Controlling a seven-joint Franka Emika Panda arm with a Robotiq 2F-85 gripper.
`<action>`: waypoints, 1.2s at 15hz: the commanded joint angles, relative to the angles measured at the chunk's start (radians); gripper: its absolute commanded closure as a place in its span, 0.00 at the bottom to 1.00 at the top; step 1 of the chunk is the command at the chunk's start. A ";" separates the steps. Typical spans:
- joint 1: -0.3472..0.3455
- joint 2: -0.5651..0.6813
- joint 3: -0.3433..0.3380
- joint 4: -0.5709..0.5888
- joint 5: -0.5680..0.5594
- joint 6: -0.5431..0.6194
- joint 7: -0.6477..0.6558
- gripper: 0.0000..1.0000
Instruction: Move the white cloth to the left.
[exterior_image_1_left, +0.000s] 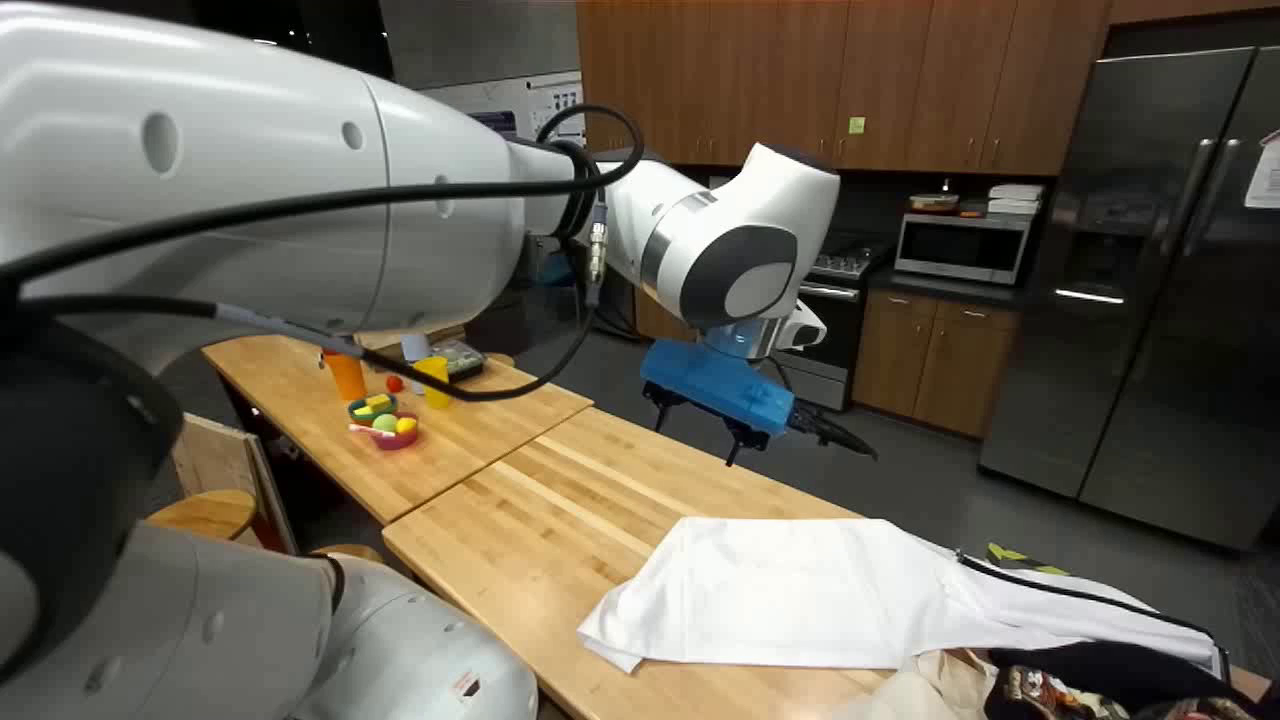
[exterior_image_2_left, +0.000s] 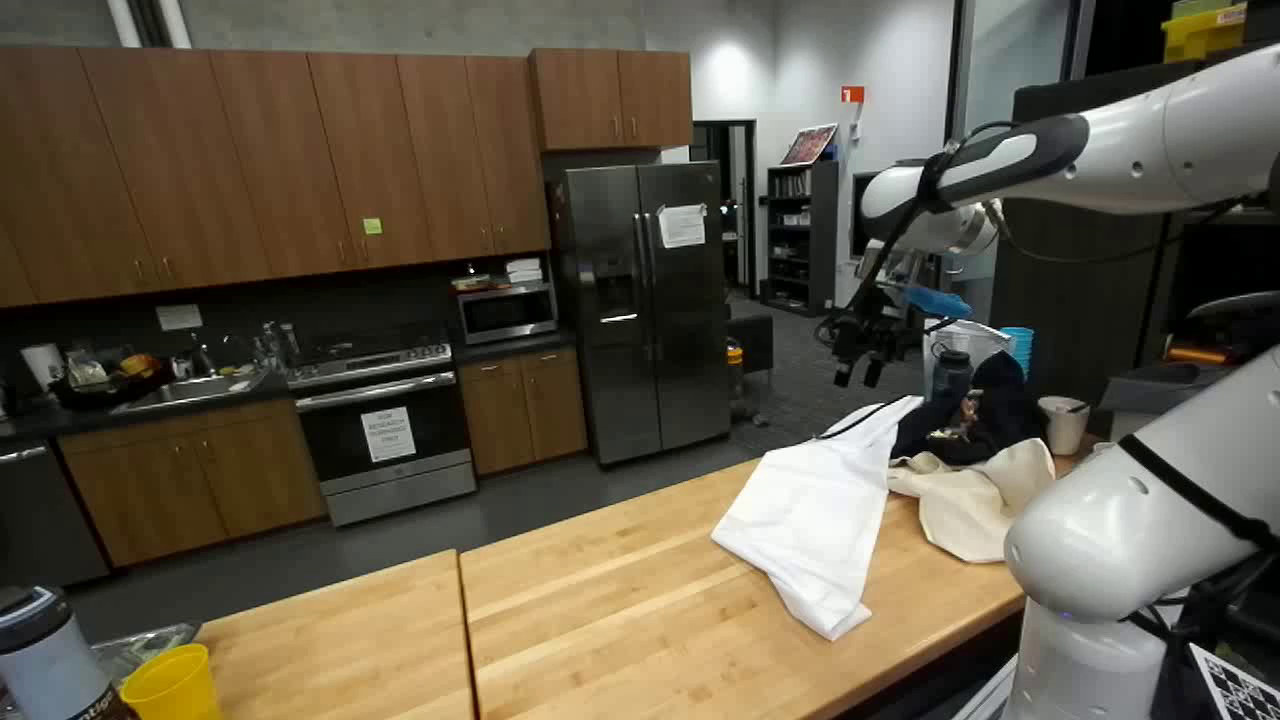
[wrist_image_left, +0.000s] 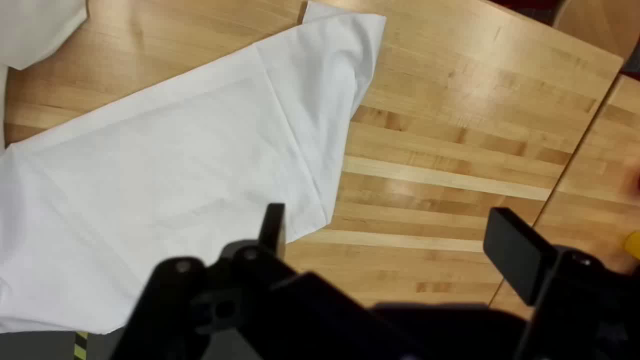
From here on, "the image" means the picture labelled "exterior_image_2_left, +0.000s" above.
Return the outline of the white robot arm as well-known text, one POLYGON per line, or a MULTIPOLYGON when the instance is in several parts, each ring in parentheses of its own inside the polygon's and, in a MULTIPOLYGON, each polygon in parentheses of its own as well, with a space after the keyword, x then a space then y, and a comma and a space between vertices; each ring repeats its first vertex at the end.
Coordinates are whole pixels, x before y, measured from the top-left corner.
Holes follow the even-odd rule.
MULTIPOLYGON (((892 244, 916 217, 1044 199, 1163 217, 1275 190, 1280 47, 1249 47, 1083 111, 958 139, 872 177, 863 227, 892 244)), ((1004 720, 1154 720, 1170 640, 1150 607, 1280 533, 1280 354, 1080 459, 1004 535, 1024 589, 1004 720)))

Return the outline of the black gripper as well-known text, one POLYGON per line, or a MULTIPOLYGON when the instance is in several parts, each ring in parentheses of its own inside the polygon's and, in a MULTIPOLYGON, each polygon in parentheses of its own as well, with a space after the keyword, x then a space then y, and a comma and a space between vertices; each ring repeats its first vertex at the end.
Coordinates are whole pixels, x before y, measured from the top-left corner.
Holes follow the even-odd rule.
POLYGON ((844 310, 818 320, 818 344, 837 357, 837 389, 853 380, 854 365, 863 365, 863 389, 875 389, 885 370, 919 344, 919 311, 878 286, 858 286, 844 310))

